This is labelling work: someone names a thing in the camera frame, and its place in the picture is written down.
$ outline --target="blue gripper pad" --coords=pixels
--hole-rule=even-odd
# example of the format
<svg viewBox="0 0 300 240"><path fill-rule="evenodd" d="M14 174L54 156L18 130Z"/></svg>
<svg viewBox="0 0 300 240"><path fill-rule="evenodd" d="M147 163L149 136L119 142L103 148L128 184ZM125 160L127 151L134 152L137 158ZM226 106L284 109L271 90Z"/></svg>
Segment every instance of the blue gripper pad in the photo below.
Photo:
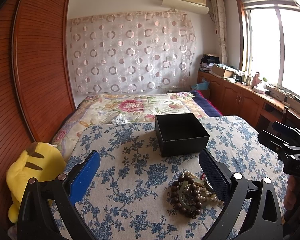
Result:
<svg viewBox="0 0 300 240"><path fill-rule="evenodd" d="M100 160L100 154L97 151L92 151L82 163L83 166L81 167L81 170L70 185L69 200L72 205L82 200L93 177L100 167Z"/></svg>
<svg viewBox="0 0 300 240"><path fill-rule="evenodd" d="M231 172L223 163L218 163L207 149L199 153L199 164L218 199L228 204L231 198Z"/></svg>

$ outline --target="window blind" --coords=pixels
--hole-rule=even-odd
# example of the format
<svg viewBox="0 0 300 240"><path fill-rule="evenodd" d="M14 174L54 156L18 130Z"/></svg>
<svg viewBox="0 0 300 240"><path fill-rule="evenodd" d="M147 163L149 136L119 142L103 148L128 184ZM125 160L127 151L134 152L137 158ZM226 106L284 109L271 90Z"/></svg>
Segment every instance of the window blind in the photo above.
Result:
<svg viewBox="0 0 300 240"><path fill-rule="evenodd" d="M244 10L281 8L300 11L293 0L241 0Z"/></svg>

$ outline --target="white wall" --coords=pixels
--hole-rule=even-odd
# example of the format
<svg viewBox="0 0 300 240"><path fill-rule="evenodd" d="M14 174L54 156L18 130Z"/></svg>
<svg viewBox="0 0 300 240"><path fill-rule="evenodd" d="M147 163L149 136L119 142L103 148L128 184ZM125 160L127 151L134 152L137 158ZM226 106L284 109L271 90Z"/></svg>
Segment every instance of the white wall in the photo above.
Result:
<svg viewBox="0 0 300 240"><path fill-rule="evenodd" d="M161 7L162 0L69 0L68 19L77 17L101 15L117 12L133 11L163 11L170 8ZM196 84L197 71L203 53L219 55L216 27L209 15L189 13L197 43L194 53L195 60L190 71L191 83ZM71 82L74 82L74 73L70 68ZM75 104L78 105L85 95L78 95L75 91Z"/></svg>
<svg viewBox="0 0 300 240"><path fill-rule="evenodd" d="M228 65L239 67L240 25L237 0L223 0L226 10Z"/></svg>

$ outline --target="sliding wardrobe door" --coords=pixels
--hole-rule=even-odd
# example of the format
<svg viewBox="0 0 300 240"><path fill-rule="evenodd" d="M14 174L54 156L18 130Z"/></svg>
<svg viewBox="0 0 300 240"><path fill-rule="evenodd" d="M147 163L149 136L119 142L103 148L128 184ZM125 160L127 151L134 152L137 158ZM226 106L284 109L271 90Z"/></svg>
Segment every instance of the sliding wardrobe door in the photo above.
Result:
<svg viewBox="0 0 300 240"><path fill-rule="evenodd" d="M0 224L5 228L12 204L6 171L31 143L16 98L10 65L10 40L18 1L7 0L0 9Z"/></svg>
<svg viewBox="0 0 300 240"><path fill-rule="evenodd" d="M20 106L36 141L49 142L74 111L66 65L68 0L20 0L12 63Z"/></svg>

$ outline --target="window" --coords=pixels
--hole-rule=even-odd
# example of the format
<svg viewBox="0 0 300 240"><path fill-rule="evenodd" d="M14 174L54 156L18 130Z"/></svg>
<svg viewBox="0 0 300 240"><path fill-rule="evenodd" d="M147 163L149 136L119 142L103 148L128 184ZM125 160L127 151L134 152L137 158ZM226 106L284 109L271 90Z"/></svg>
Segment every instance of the window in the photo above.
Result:
<svg viewBox="0 0 300 240"><path fill-rule="evenodd" d="M242 70L300 97L300 10L292 0L240 0Z"/></svg>

